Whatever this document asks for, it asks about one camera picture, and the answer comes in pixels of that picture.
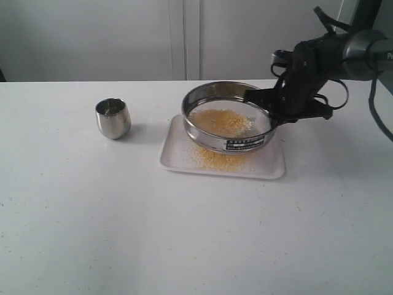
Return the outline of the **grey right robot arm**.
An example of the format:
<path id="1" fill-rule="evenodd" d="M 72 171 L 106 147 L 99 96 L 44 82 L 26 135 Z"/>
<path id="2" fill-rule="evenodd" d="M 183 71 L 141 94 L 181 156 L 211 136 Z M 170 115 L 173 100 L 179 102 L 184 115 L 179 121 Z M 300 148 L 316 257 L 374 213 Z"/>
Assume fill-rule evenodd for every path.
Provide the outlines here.
<path id="1" fill-rule="evenodd" d="M 273 88 L 247 90 L 244 100 L 260 106 L 280 124 L 330 119 L 334 107 L 317 101 L 327 81 L 370 81 L 392 70 L 392 41 L 368 29 L 301 41 L 292 52 L 278 50 L 285 71 Z"/>

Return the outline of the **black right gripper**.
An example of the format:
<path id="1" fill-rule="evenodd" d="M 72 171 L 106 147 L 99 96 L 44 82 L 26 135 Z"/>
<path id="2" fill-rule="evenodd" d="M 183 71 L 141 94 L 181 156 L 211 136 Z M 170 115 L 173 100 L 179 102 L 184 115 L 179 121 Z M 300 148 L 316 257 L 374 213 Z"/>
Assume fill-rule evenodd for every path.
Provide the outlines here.
<path id="1" fill-rule="evenodd" d="M 292 51 L 292 65 L 278 77 L 274 88 L 246 90 L 244 102 L 269 112 L 277 126 L 303 119 L 329 120 L 333 111 L 346 104 L 331 106 L 318 91 L 329 80 L 346 86 L 338 77 L 345 41 L 345 37 L 338 35 L 301 41 Z"/>

